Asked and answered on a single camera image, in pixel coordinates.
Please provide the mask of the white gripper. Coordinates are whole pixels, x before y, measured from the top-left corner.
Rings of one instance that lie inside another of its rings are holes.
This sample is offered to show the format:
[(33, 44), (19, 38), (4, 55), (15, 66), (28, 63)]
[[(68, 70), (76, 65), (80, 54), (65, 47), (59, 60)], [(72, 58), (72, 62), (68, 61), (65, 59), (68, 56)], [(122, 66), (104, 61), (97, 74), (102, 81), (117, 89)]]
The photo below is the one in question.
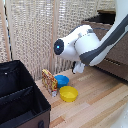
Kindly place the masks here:
[(74, 73), (82, 73), (84, 71), (84, 67), (85, 67), (85, 65), (82, 62), (77, 61), (73, 67), (73, 72)]

